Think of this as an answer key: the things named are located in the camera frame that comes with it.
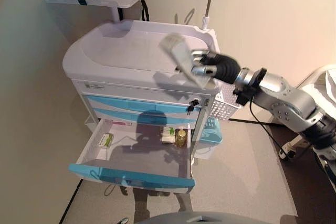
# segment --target teal drawer handle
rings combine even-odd
[[[123,186],[145,188],[192,188],[195,186],[195,180],[190,178],[138,173],[81,164],[70,164],[68,169],[86,178],[94,178]]]
[[[166,125],[166,124],[182,124],[182,123],[196,122],[196,119],[170,118],[170,117],[165,117],[165,116],[134,114],[134,113],[121,112],[121,111],[104,110],[104,109],[99,109],[99,108],[93,108],[93,110],[103,113],[105,115],[114,116],[116,118],[121,118],[121,119],[125,119],[128,121],[146,123],[146,124]]]
[[[112,97],[100,97],[96,95],[86,95],[86,97],[92,101],[100,102],[105,105],[138,112],[151,110],[152,113],[155,114],[155,113],[183,113],[187,111],[187,106],[181,106],[181,105],[171,105],[156,102],[143,102],[143,101],[119,99]]]

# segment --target white basket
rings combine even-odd
[[[236,103],[237,96],[233,94],[235,86],[223,83],[222,90],[216,95],[211,107],[210,116],[219,120],[228,120],[242,106]]]

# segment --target gray floor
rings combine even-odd
[[[129,223],[176,211],[219,211],[269,223],[335,223],[335,194],[308,151],[281,163],[271,140],[256,124],[222,122],[224,141],[210,160],[192,167],[189,195],[157,193],[83,181],[64,223]],[[272,127],[282,143],[295,135]]]

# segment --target black cable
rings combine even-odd
[[[62,223],[63,223],[63,221],[64,221],[64,219],[65,219],[65,216],[67,215],[67,213],[68,213],[68,211],[69,211],[69,209],[70,209],[70,206],[71,206],[73,200],[75,199],[75,196],[76,196],[76,194],[77,194],[77,192],[78,192],[78,190],[79,190],[79,187],[80,187],[80,185],[82,184],[82,182],[83,182],[83,179],[81,179],[81,180],[79,181],[79,183],[78,183],[78,185],[77,185],[77,187],[76,187],[76,190],[75,190],[75,192],[73,193],[73,195],[72,195],[72,197],[71,197],[71,199],[70,199],[70,201],[69,201],[69,204],[67,205],[67,208],[65,209],[65,211],[64,211],[64,213],[63,213],[63,215],[62,215],[62,217],[61,217],[61,220],[59,221],[59,224],[62,224]]]
[[[257,119],[257,117],[253,114],[253,111],[252,111],[252,99],[250,99],[250,112],[252,114],[252,116],[254,117],[254,119],[261,125],[261,127],[266,131],[266,133],[269,135],[269,137],[273,140],[273,142],[280,148],[280,150],[285,154],[286,158],[290,159],[290,160],[297,160],[299,158],[301,158],[308,149],[310,149],[310,147],[318,142],[319,140],[327,137],[328,135],[332,135],[332,133],[326,133],[326,134],[323,134],[323,135],[320,135],[314,142],[310,143],[301,153],[299,156],[295,157],[295,158],[291,158],[288,156],[288,154],[284,151],[284,149],[280,146],[280,144],[274,139],[274,137],[268,132],[268,130],[265,128],[265,126]]]
[[[251,124],[259,124],[256,121],[250,121],[250,120],[243,120],[243,119],[236,119],[236,118],[229,118],[229,121],[233,121],[233,122],[240,122],[240,123],[251,123]],[[261,122],[262,125],[266,125],[266,126],[274,126],[274,127],[281,127],[281,128],[287,128],[285,125],[283,124],[278,124],[278,123],[265,123],[265,122]]]
[[[142,13],[141,13],[142,20],[143,21],[149,21],[149,13],[148,13],[148,7],[147,7],[147,4],[146,4],[146,1],[145,0],[140,0],[140,1],[141,1],[141,4],[142,4]]]
[[[257,119],[257,117],[253,114],[252,111],[252,99],[250,99],[250,112],[252,114],[252,116],[254,117],[254,119],[260,124],[260,126],[266,131],[267,135],[273,140],[273,142],[280,148],[280,150],[285,154],[286,158],[291,159],[287,153],[284,151],[284,149],[281,147],[281,145],[278,143],[278,141],[276,141],[274,139],[274,137],[268,132],[268,130],[266,129],[266,127]]]
[[[110,188],[110,186],[112,186],[112,184],[110,184],[110,185],[105,189],[105,191],[104,191],[104,196],[109,196],[109,195],[113,192],[113,190],[115,189],[115,186],[116,186],[116,185],[114,185],[114,187],[113,187],[110,191],[108,191],[108,189]]]

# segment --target robotic arm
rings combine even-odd
[[[324,170],[336,185],[336,120],[318,107],[309,94],[264,68],[256,72],[241,69],[229,56],[208,50],[194,50],[192,54],[199,61],[192,73],[234,84],[237,103],[245,105],[252,101],[300,134],[324,161]]]

